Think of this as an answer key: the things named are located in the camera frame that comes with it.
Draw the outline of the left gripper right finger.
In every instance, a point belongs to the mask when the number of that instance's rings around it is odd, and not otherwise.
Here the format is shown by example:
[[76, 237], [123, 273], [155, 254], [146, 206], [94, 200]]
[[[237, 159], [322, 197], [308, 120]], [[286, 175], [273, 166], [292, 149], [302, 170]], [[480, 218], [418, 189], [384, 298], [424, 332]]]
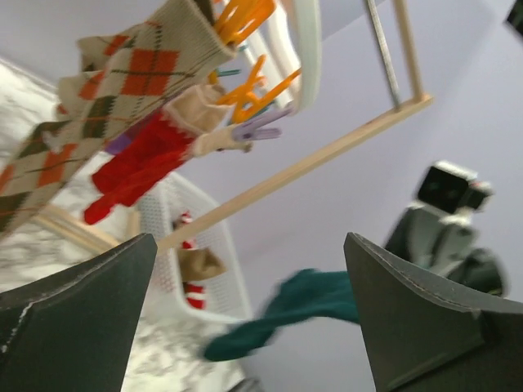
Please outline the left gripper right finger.
[[378, 391], [520, 391], [522, 304], [452, 282], [356, 233], [344, 243]]

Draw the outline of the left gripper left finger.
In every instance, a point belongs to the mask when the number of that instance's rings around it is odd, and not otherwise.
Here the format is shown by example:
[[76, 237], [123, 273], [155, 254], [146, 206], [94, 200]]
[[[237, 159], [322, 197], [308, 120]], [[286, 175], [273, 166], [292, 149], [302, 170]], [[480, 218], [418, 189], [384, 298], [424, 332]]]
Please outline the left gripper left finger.
[[157, 245], [139, 234], [1, 295], [1, 389], [119, 391]]

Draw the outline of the dark teal sock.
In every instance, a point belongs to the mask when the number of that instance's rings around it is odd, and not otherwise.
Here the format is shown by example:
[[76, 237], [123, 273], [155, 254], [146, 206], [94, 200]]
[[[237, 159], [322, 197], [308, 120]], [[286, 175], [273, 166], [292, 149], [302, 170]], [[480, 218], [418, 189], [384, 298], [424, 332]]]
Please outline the dark teal sock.
[[346, 271], [302, 269], [284, 280], [262, 314], [212, 338], [203, 349], [210, 362], [241, 359], [266, 346], [282, 327], [309, 319], [360, 322]]

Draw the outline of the purple clothespin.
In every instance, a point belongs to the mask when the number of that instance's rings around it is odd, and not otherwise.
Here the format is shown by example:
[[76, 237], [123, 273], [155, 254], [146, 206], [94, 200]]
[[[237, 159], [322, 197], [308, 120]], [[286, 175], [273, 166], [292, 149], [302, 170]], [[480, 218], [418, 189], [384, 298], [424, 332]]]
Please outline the purple clothespin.
[[270, 125], [292, 112], [293, 104], [289, 103], [282, 109], [273, 109], [255, 115], [233, 128], [232, 139], [236, 142], [247, 142], [279, 138], [282, 131], [278, 127], [270, 127]]

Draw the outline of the beige argyle sock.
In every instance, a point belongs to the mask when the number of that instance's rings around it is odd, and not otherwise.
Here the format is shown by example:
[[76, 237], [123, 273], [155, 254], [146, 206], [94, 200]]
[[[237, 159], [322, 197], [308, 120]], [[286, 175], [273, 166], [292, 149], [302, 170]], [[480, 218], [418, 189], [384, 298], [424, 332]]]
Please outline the beige argyle sock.
[[1, 175], [1, 235], [45, 207], [95, 154], [235, 51], [209, 1], [167, 1], [114, 36], [82, 38], [83, 70], [58, 83], [56, 119], [41, 122]]

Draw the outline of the white round clip hanger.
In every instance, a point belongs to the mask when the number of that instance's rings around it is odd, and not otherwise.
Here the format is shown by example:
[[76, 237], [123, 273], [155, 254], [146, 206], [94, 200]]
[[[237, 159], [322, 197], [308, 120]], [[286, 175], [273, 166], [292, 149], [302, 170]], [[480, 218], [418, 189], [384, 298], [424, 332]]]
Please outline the white round clip hanger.
[[266, 35], [257, 29], [242, 45], [246, 61], [254, 65], [266, 57], [261, 75], [265, 91], [275, 88], [294, 71], [300, 74], [274, 98], [278, 107], [291, 105], [295, 114], [310, 107], [318, 95], [321, 76], [322, 33], [320, 2], [276, 1], [266, 19]]

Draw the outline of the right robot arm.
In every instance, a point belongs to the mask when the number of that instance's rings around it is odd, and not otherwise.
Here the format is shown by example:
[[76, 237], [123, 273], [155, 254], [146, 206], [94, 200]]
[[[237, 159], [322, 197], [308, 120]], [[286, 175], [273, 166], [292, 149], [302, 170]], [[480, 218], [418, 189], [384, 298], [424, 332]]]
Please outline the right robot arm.
[[384, 248], [433, 274], [493, 296], [506, 296], [498, 256], [476, 247], [478, 236], [467, 213], [447, 216], [421, 204], [405, 209]]

